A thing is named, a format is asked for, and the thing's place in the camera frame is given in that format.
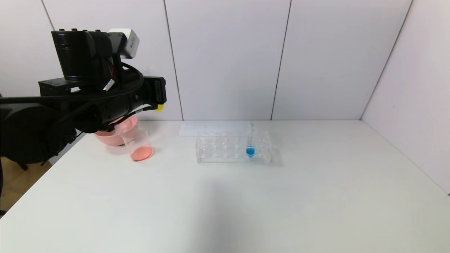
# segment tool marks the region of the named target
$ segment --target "blue liquid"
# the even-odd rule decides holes
[[[247,146],[247,149],[245,151],[248,157],[253,157],[255,155],[255,147],[253,146]]]

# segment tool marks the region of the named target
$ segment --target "clear glass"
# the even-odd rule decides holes
[[[196,142],[197,162],[269,164],[271,147],[267,132],[253,130],[246,136],[199,133]]]
[[[153,155],[149,133],[140,124],[121,133],[128,153],[133,161],[142,161]]]

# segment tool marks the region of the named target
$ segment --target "yellow tag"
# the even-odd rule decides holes
[[[164,105],[163,104],[159,104],[158,108],[156,109],[157,112],[162,112],[162,110],[164,109]]]

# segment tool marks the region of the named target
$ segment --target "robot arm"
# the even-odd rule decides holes
[[[76,130],[110,131],[110,122],[166,102],[163,77],[143,77],[121,58],[133,58],[131,29],[52,32],[64,77],[40,81],[40,97],[0,98],[1,155],[20,164],[52,158]]]

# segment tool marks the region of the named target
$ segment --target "wooden floor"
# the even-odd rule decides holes
[[[1,158],[1,163],[4,182],[0,209],[5,211],[8,211],[52,166],[49,162],[43,166],[41,163],[29,164],[28,170],[24,171],[17,163],[7,158]]]

